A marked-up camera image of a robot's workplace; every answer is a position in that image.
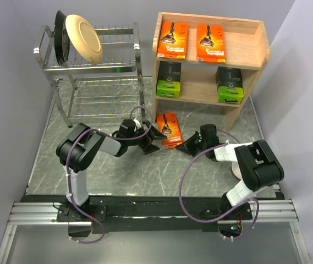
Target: green box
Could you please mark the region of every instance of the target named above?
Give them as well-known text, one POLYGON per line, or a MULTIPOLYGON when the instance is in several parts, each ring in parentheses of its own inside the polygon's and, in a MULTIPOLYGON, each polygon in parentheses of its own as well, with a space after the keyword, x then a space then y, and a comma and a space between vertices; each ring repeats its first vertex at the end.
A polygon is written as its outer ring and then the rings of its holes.
POLYGON ((242 102, 244 91, 240 69, 218 67, 216 80, 219 103, 239 105, 242 102))
POLYGON ((180 94, 179 81, 157 81, 156 95, 178 98, 180 94))
POLYGON ((156 85, 157 96, 179 98, 180 70, 179 62, 160 62, 156 85))

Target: product packaging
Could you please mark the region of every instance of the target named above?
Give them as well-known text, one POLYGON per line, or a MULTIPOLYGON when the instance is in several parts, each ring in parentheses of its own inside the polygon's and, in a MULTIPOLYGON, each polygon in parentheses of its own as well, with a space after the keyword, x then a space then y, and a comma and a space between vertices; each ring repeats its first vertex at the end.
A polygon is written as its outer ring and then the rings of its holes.
POLYGON ((156 86, 157 96, 179 97, 181 65, 179 62, 160 62, 156 86))
POLYGON ((184 59, 187 47, 188 25, 163 22, 157 47, 158 57, 184 59))
POLYGON ((243 83, 240 69, 218 67, 216 72, 217 97, 220 103, 240 104, 243 97, 243 83))
POLYGON ((182 135, 178 126, 175 113, 158 114, 156 122, 161 133, 167 136, 167 139, 162 140, 164 149, 173 149, 182 144, 182 135))
POLYGON ((226 62, 223 27, 198 25, 196 27, 196 59, 199 62, 226 62))

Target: marble floor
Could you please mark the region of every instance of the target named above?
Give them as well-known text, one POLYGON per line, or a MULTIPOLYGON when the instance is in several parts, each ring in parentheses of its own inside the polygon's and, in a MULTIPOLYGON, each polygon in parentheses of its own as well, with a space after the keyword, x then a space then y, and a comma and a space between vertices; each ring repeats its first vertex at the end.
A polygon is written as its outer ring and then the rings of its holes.
MULTIPOLYGON (((151 109, 151 78, 144 78, 144 85, 146 107, 151 109)), ((69 106, 70 92, 70 85, 63 82, 60 94, 65 109, 69 106)), ((218 128, 225 129, 223 109, 220 106, 161 100, 159 112, 176 113, 184 140, 199 130, 199 126, 203 124, 215 124, 218 128)), ((119 123, 106 121, 85 124, 101 128, 107 133, 119 127, 119 123)), ((29 180, 27 194, 65 194, 65 174, 55 150, 69 132, 70 129, 54 106, 29 180)), ((244 106, 230 132, 241 142, 261 138, 250 101, 244 106)), ((220 142, 227 140, 222 133, 218 133, 218 136, 220 142)), ((161 146, 161 142, 158 141, 154 141, 154 144, 161 146)), ((120 158, 98 152, 87 171, 87 188, 89 193, 94 195, 176 196, 179 178, 190 160, 190 156, 175 149, 143 155, 139 147, 130 147, 120 158)), ((194 163, 186 175, 183 195, 220 197, 237 182, 230 172, 230 163, 212 162, 204 156, 194 163)), ((276 196, 270 187, 258 194, 258 197, 276 196)))

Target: stainless steel dish rack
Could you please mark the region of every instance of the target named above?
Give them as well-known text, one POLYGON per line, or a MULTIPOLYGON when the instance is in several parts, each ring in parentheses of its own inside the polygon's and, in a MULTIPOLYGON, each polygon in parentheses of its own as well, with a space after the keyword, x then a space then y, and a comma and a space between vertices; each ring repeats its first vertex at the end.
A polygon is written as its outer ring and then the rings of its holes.
MULTIPOLYGON (((144 106, 138 24, 133 23, 133 28, 95 27, 95 31, 103 47, 103 58, 98 64, 82 58, 73 45, 68 61, 57 63, 54 32, 47 25, 41 26, 34 48, 35 58, 53 88, 55 103, 68 127, 78 122, 128 118, 133 107, 144 106), (60 97, 59 83, 63 77, 72 86, 68 109, 64 109, 60 97)), ((145 118, 143 109, 134 116, 138 113, 145 118)))

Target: wooden bookshelf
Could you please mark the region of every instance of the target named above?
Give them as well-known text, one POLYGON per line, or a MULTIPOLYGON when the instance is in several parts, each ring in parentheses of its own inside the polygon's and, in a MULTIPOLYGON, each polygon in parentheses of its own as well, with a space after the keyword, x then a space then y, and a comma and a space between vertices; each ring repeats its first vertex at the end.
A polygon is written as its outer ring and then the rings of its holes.
POLYGON ((217 16, 159 13, 153 38, 153 118, 157 114, 158 100, 207 103, 224 108, 226 129, 231 129, 243 105, 249 98, 269 58, 270 47, 262 21, 222 18, 217 16), (158 39, 163 21, 188 24, 188 43, 185 59, 156 57, 158 39), (220 25, 224 29, 226 63, 198 62, 196 60, 196 26, 198 24, 220 25), (156 84, 160 61, 172 61, 202 65, 239 68, 243 77, 244 98, 241 104, 219 103, 217 101, 214 71, 182 69, 181 92, 179 98, 156 96, 156 84))

